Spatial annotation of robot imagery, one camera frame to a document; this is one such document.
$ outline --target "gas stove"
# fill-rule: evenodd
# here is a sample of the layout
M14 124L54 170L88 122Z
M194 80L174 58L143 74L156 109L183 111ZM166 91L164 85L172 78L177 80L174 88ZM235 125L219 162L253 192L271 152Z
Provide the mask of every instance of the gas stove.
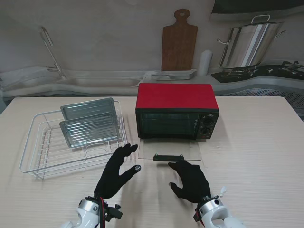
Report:
M284 77L304 80L304 66L298 61L284 61L281 65L260 65L255 67L235 68L211 74L220 83L238 82L259 76Z

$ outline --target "wooden cutting board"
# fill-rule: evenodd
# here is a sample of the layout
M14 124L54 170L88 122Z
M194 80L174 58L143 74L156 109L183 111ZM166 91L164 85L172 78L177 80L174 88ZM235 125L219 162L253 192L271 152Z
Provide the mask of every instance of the wooden cutting board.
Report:
M198 27L189 25L187 9L175 11L176 22L162 31L161 70L191 70Z

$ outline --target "red wire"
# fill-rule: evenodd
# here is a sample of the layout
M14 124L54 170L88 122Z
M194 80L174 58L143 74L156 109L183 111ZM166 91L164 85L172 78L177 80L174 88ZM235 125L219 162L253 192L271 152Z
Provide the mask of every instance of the red wire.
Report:
M199 213L198 213L198 211L196 211L196 216L197 216L197 217L199 217ZM205 225L204 225L203 221L202 221L202 220L200 220L200 222L201 222L201 224L203 225L203 227L205 227Z
M103 198L100 197L100 200L101 200L101 204L103 206L103 224L104 224L104 228L105 228L105 207L104 207L104 200Z

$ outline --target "red toaster oven top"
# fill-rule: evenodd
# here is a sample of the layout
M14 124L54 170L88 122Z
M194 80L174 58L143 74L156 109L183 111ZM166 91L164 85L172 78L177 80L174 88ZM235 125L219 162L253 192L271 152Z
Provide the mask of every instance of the red toaster oven top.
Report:
M219 109L209 84L140 83L136 109L158 108Z

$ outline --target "pot handle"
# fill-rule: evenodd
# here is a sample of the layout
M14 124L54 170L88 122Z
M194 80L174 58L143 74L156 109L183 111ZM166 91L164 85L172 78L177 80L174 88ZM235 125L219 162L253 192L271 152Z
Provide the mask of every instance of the pot handle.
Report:
M255 17L252 18L251 24L253 23L253 21L255 20L255 18L266 17L266 16L268 17L268 20L267 20L267 21L269 21L269 19L270 19L270 15L269 15L269 14L257 15L257 16L255 16Z
M227 45L227 44L229 43L229 41L223 42L223 41L221 41L220 39L217 39L217 42L218 42L218 43L221 43L221 44L225 44L225 45Z
M276 36L275 36L275 38L274 38L274 39L276 39L276 38L280 37L280 36L281 36L281 35L283 35L285 32L286 32L286 30L283 30L283 31L282 31L282 32L280 32L279 34L276 34Z

